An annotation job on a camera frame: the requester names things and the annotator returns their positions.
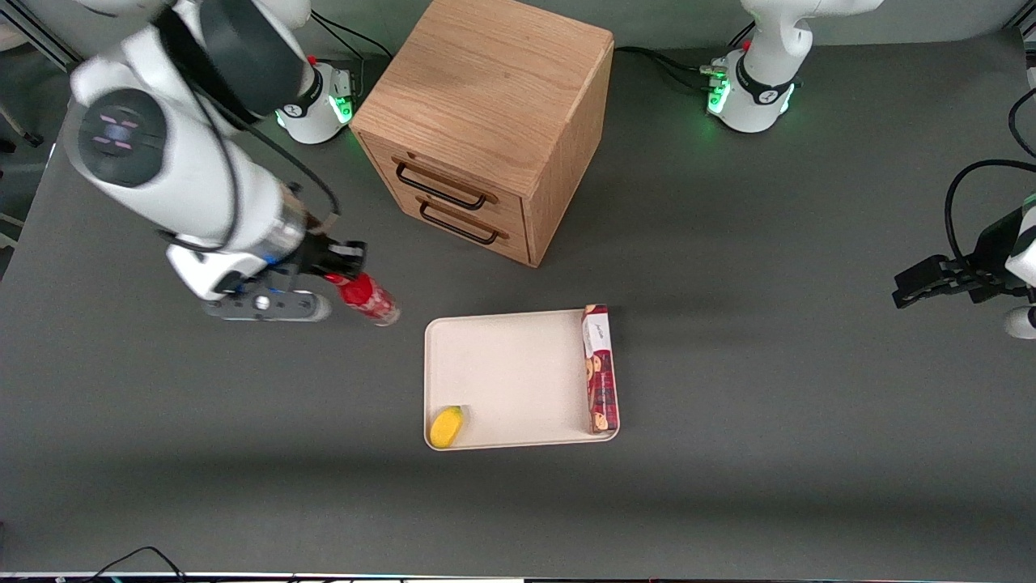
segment lemon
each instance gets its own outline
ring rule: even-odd
[[[443,409],[435,420],[432,421],[432,429],[428,432],[428,441],[436,449],[445,449],[453,445],[457,439],[461,426],[464,425],[464,412],[456,405]]]

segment wooden cabinet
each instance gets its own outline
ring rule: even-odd
[[[536,266],[601,141],[607,30],[434,0],[352,119],[400,208]]]

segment beige tray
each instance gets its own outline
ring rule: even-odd
[[[604,442],[589,432],[583,311],[443,318],[425,331],[425,443],[432,420],[459,405],[449,449]]]

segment gray table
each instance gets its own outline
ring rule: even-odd
[[[1001,331],[1015,302],[889,297],[945,252],[953,174],[1020,155],[1016,35],[821,48],[803,74],[779,125],[741,136],[617,56],[539,269],[405,216],[352,137],[296,147],[404,307],[384,330],[345,309],[203,316],[151,227],[57,151],[0,285],[6,569],[154,544],[190,571],[1032,581],[1036,344]],[[1031,183],[970,182],[968,245]],[[617,439],[425,446],[431,320],[586,302],[614,311]]]

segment drawer handle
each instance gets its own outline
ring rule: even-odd
[[[486,195],[484,194],[480,196],[479,200],[476,200],[474,202],[464,202],[463,200],[457,198],[456,196],[450,196],[449,194],[435,190],[430,185],[423,184],[416,180],[407,178],[406,176],[403,175],[403,170],[406,170],[406,163],[400,162],[399,166],[396,167],[396,177],[399,178],[399,181],[403,182],[408,186],[413,186],[420,190],[421,192],[428,193],[434,196],[435,198],[441,198],[442,200],[445,200],[451,204],[456,204],[457,206],[460,206],[461,208],[464,208],[466,210],[478,210],[479,208],[482,208],[483,204],[486,203]]]
[[[447,230],[456,232],[457,234],[459,234],[459,235],[461,235],[461,236],[463,236],[465,238],[470,238],[471,240],[473,240],[473,241],[476,241],[476,242],[478,242],[480,244],[492,244],[493,241],[496,240],[497,235],[500,234],[499,231],[495,231],[494,230],[493,234],[491,234],[491,235],[489,235],[487,237],[481,237],[481,236],[479,236],[477,234],[472,234],[470,232],[467,232],[466,230],[464,230],[464,229],[462,229],[460,227],[451,225],[450,223],[448,223],[448,222],[445,222],[445,221],[443,221],[441,218],[436,218],[435,216],[429,214],[428,212],[425,212],[425,210],[427,210],[427,209],[428,209],[428,203],[427,202],[422,202],[421,203],[421,210],[420,211],[421,211],[421,215],[426,221],[428,221],[429,223],[432,223],[433,225],[439,225],[440,227],[442,227],[442,228],[444,228]]]

